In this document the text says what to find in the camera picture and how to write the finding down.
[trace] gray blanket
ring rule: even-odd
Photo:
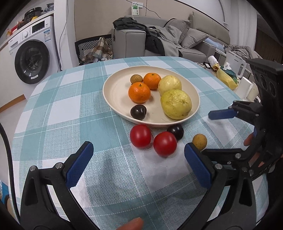
[[[257,52],[252,50],[249,46],[228,45],[224,48],[225,53],[232,51],[240,56],[242,59],[262,58]]]
[[[157,25],[146,25],[147,27],[155,27],[156,29],[150,28],[151,32],[156,32],[158,38],[161,40],[165,56],[179,56],[179,49],[182,47],[178,44],[179,38],[182,32],[174,26],[167,25],[166,27],[160,27]]]

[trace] beige headboard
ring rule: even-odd
[[[191,20],[191,28],[209,34],[209,38],[215,42],[223,45],[230,44],[229,30],[215,20],[198,11],[193,11],[189,19]]]

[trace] yellow package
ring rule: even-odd
[[[217,78],[227,85],[231,90],[238,86],[234,80],[220,68],[217,70]]]

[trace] sofa armrest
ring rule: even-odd
[[[215,54],[215,47],[203,41],[194,47],[196,50],[206,55],[205,62],[208,62],[208,57]]]
[[[111,30],[114,57],[143,57],[145,50],[145,31],[137,29]]]

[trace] checkered tablecloth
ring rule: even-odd
[[[105,102],[104,81],[130,66],[149,65],[172,70],[187,78],[200,95],[200,108],[183,123],[180,154],[161,159],[132,146],[134,126]],[[91,141],[94,154],[72,193],[101,229],[115,229],[141,217],[144,229],[177,229],[192,213],[206,189],[200,187],[182,153],[197,133],[208,139],[208,148],[243,148],[253,126],[233,118],[211,121],[211,110],[224,109],[239,99],[222,82],[196,63],[178,57],[133,57],[68,69],[43,80],[34,90],[20,117],[12,144],[14,180],[20,206],[23,186],[31,165],[53,167]],[[157,135],[163,129],[152,129]],[[253,182],[258,219],[268,206],[266,178]],[[55,206],[66,218],[50,188]],[[212,216],[227,195],[223,194]]]

